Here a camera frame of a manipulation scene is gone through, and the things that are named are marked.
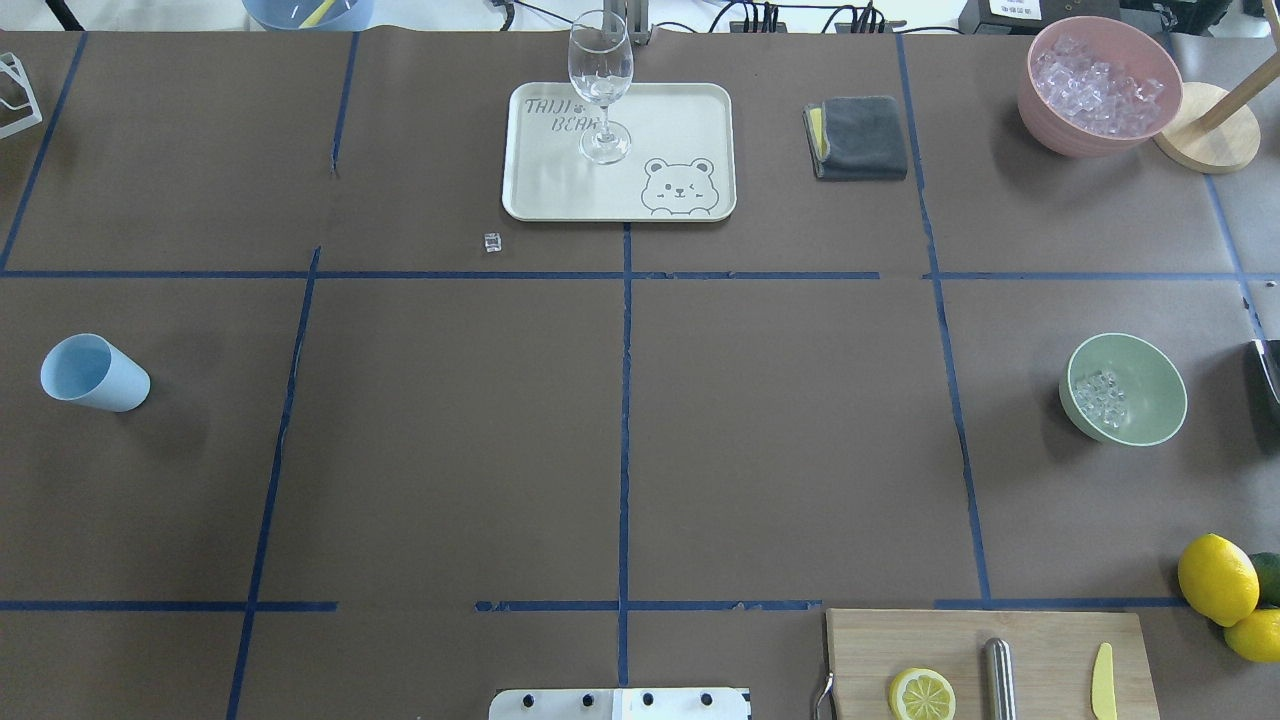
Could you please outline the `green ceramic bowl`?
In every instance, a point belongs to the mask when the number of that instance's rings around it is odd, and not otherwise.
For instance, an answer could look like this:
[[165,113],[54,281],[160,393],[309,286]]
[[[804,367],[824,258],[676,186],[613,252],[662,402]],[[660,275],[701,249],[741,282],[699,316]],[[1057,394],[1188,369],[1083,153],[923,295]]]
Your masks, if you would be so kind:
[[1119,332],[1094,334],[1075,347],[1059,379],[1059,397],[1079,432],[1135,448],[1171,439],[1188,413],[1185,383],[1169,356]]

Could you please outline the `light blue plastic cup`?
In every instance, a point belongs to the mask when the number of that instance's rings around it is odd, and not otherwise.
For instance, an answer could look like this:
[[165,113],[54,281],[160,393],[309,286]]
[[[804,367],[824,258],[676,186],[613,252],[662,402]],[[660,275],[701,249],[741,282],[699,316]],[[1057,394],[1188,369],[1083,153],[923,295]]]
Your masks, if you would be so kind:
[[109,413],[138,407],[151,391],[151,378],[142,366],[91,333],[70,336],[50,348],[40,382],[51,398]]

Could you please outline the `blue bowl with fork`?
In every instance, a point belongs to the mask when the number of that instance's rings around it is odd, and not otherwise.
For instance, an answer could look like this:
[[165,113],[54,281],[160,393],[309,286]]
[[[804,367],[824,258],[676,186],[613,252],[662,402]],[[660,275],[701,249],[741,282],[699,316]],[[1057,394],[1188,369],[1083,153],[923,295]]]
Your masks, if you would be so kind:
[[378,1],[250,1],[250,18],[270,31],[352,32],[370,26]]

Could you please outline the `pink bowl with ice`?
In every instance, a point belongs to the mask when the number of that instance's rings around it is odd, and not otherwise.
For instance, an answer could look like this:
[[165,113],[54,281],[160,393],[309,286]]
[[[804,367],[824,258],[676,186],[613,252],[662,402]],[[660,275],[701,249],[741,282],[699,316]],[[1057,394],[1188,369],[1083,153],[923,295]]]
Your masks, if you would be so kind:
[[1018,111],[1048,150],[1105,158],[1153,138],[1181,100],[1180,70],[1160,42],[1120,20],[1080,15],[1032,41]]

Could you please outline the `grey folded cloth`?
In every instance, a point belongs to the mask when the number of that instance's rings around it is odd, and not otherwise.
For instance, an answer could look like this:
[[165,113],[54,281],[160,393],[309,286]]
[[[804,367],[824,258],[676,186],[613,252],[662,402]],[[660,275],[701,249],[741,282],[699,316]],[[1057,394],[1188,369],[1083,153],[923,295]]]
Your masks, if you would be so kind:
[[902,181],[908,154],[891,96],[828,97],[803,109],[819,181]]

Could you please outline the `clear wine glass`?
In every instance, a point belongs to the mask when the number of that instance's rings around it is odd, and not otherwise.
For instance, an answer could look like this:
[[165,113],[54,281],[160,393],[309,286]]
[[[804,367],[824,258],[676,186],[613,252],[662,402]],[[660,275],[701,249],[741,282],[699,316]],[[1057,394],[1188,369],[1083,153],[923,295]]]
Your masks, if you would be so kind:
[[585,12],[570,29],[568,78],[585,102],[602,111],[599,124],[585,129],[582,155],[598,165],[622,161],[630,152],[631,136],[611,119],[634,81],[634,50],[626,20],[605,9]]

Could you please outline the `half lemon slice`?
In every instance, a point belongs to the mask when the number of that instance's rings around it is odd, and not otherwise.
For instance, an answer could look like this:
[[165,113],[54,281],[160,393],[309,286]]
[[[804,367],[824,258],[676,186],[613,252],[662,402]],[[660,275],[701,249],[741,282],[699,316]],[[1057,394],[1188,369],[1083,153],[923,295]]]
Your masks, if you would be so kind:
[[957,701],[954,687],[941,673],[909,667],[890,683],[887,703],[895,719],[954,719]]

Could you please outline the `yellow plastic knife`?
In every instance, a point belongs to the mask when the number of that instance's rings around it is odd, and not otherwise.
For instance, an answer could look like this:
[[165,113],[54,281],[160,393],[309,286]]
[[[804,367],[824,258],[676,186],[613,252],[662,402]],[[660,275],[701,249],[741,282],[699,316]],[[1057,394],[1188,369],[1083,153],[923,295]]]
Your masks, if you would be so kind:
[[1098,720],[1117,719],[1114,647],[1101,642],[1091,671],[1091,711]]

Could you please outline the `yellow lemon upper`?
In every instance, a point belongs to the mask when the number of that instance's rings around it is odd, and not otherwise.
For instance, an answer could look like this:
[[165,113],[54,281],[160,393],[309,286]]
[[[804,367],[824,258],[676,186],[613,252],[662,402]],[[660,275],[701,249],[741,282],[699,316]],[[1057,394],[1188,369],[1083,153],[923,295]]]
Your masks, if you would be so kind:
[[1206,533],[1178,560],[1181,596],[1199,615],[1221,628],[1236,625],[1260,602],[1260,578],[1248,555],[1231,541]]

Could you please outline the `yellow lemon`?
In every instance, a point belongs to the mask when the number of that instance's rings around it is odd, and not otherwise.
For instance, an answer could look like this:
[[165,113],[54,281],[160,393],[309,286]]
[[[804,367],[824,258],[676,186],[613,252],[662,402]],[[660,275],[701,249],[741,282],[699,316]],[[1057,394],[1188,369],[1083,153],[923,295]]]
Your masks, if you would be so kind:
[[1254,664],[1277,664],[1279,609],[1257,609],[1247,618],[1224,629],[1228,647],[1244,660]]
[[1178,560],[1181,596],[1199,615],[1221,628],[1236,625],[1260,602],[1260,578],[1248,555],[1231,541],[1206,533]]

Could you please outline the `round wooden stand base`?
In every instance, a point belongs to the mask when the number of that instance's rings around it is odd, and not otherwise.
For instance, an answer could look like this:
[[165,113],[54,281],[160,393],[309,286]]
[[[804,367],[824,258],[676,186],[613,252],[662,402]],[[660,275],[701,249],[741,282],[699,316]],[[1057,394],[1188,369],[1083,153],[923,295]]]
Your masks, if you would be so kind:
[[1248,101],[1279,76],[1275,53],[1231,90],[1202,82],[1181,85],[1176,115],[1155,141],[1174,161],[1204,174],[1240,170],[1261,145],[1260,122]]

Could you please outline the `green lime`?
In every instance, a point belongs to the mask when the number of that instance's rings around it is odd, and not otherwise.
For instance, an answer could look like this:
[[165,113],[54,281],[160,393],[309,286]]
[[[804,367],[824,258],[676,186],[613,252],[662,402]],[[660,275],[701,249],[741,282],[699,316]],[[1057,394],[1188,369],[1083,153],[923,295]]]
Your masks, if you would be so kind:
[[1260,584],[1260,606],[1280,605],[1280,556],[1276,552],[1248,555]]

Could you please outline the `yellow lemon lower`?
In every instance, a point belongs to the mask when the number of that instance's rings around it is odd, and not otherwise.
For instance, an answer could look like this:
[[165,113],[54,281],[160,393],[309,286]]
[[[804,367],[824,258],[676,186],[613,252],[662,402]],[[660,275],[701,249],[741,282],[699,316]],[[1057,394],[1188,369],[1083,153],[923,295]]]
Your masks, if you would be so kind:
[[1244,660],[1254,664],[1277,664],[1279,609],[1257,609],[1247,618],[1224,629],[1228,647]]

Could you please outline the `white cup rack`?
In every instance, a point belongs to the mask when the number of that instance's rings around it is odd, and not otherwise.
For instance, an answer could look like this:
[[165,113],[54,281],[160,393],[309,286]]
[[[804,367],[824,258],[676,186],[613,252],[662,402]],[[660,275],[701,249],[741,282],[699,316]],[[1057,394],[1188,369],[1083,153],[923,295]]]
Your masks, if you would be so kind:
[[44,122],[33,85],[23,61],[14,53],[1,55],[1,138]]

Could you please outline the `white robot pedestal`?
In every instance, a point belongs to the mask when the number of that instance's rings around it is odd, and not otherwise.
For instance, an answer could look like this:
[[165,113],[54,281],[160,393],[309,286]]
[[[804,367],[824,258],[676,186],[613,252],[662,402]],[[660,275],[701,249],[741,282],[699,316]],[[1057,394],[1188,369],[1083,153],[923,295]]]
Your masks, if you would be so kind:
[[750,719],[746,689],[650,687],[508,689],[492,700],[489,719]]

